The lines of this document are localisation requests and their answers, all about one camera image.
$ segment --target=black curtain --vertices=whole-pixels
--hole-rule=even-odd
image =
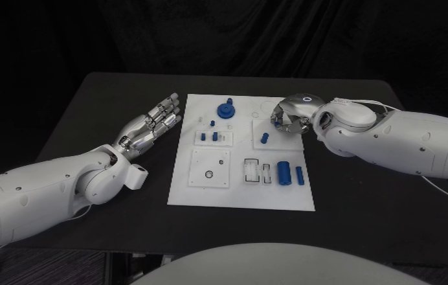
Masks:
[[[2,3],[3,169],[32,162],[93,71],[379,78],[447,114],[448,0]]]

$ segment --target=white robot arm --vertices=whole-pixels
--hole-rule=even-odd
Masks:
[[[365,104],[392,108],[372,100],[342,98],[326,104],[315,95],[296,94],[280,102],[271,121],[292,133],[303,134],[313,126],[317,139],[343,157],[358,156],[408,174],[448,178],[448,118],[397,108],[379,114]]]
[[[84,207],[104,204],[124,185],[142,188],[149,173],[130,160],[181,121],[178,105],[173,94],[126,125],[113,145],[0,175],[0,245],[70,220]]]

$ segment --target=peg board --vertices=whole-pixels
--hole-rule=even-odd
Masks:
[[[217,109],[227,102],[228,98],[234,100],[237,112],[231,119],[222,119],[218,116]],[[269,125],[274,107],[281,100],[283,98],[280,97],[189,94],[169,205],[315,211],[302,136],[283,133],[276,130],[274,126]],[[260,129],[267,130],[270,134],[267,143],[270,147],[266,149],[258,143],[254,144],[254,140],[261,140]],[[232,146],[196,145],[198,131],[205,133],[211,131],[220,133],[232,132]],[[218,166],[217,172],[214,173],[214,177],[228,178],[228,188],[189,186],[192,176],[202,174],[198,171],[191,173],[191,167],[195,167],[195,170],[201,170],[201,165],[192,165],[195,150],[230,151],[230,163],[225,163],[230,164],[230,177],[217,175],[222,171],[222,164],[218,162],[215,164]],[[258,159],[260,172],[263,172],[263,164],[270,164],[271,185],[245,184],[245,159]],[[279,183],[277,163],[281,161],[290,162],[292,166],[293,184],[289,186],[283,186]],[[209,163],[207,166],[204,167],[204,173],[209,170],[214,171]],[[302,166],[305,171],[306,185],[303,186],[299,185],[297,166]]]

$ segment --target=blue cylinder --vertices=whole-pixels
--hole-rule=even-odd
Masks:
[[[266,133],[263,138],[261,138],[261,143],[266,144],[269,142],[270,134]]]
[[[292,182],[292,170],[290,170],[290,162],[281,161],[277,164],[279,169],[279,183],[283,186],[289,186]]]
[[[305,180],[305,173],[302,171],[302,166],[296,167],[296,172],[297,172],[299,185],[303,186],[306,184],[306,180]]]
[[[218,116],[224,119],[230,119],[234,117],[235,114],[235,107],[234,107],[234,101],[230,98],[227,100],[227,104],[221,104],[218,107]]]

